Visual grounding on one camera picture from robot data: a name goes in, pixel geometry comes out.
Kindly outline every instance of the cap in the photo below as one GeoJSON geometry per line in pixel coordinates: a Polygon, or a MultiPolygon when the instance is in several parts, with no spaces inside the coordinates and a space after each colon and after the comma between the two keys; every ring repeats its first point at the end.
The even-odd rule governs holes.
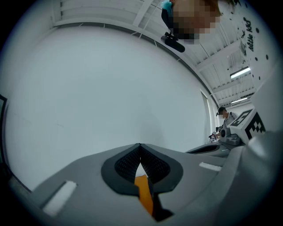
{"type": "Polygon", "coordinates": [[[217,115],[222,115],[222,114],[223,114],[222,112],[223,112],[224,110],[226,110],[225,107],[220,107],[220,108],[218,109],[218,112],[216,113],[216,116],[217,116],[217,115]]]}

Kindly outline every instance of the ceiling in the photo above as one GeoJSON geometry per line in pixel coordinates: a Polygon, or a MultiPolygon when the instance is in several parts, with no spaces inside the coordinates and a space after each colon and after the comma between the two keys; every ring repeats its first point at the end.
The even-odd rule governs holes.
{"type": "MultiPolygon", "coordinates": [[[[100,23],[123,27],[164,45],[160,38],[168,31],[161,18],[160,0],[53,0],[55,26],[80,23],[100,23]]],[[[215,29],[209,40],[185,45],[179,53],[167,47],[187,64],[210,91],[218,106],[229,107],[232,101],[251,96],[255,91],[252,75],[247,73],[237,79],[230,74],[247,66],[239,50],[236,28],[227,18],[215,29]]]]}

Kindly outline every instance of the person in background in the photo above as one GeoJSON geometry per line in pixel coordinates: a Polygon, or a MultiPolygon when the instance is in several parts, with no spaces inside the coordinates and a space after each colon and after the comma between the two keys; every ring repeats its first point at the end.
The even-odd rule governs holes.
{"type": "MultiPolygon", "coordinates": [[[[232,123],[236,118],[238,118],[238,115],[233,112],[227,112],[225,107],[220,107],[218,109],[218,112],[216,113],[216,116],[218,116],[219,119],[224,119],[223,122],[223,128],[226,128],[230,123],[232,123]]],[[[216,134],[216,137],[219,137],[221,133],[219,132],[216,134]]]]}

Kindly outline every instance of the fluorescent light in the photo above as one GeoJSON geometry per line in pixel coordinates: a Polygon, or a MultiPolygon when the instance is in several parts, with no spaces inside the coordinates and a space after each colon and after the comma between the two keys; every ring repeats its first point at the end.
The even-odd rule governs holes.
{"type": "Polygon", "coordinates": [[[231,74],[230,77],[231,77],[231,79],[236,78],[237,76],[242,75],[242,74],[244,74],[244,73],[246,73],[246,72],[248,72],[250,70],[251,69],[249,67],[245,67],[245,68],[243,68],[243,69],[241,69],[241,70],[231,74]]]}
{"type": "Polygon", "coordinates": [[[245,99],[248,99],[248,98],[245,97],[245,98],[243,98],[243,99],[240,99],[240,100],[237,100],[237,101],[233,101],[233,102],[231,102],[231,104],[236,103],[236,102],[239,102],[239,101],[243,101],[243,100],[245,100],[245,99]]]}

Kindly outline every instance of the orange component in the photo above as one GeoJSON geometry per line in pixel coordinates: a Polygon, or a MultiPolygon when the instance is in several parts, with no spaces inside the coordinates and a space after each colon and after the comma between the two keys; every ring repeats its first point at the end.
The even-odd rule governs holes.
{"type": "Polygon", "coordinates": [[[149,192],[149,184],[146,175],[136,177],[134,184],[139,188],[140,202],[150,215],[153,212],[153,201],[149,192]]]}

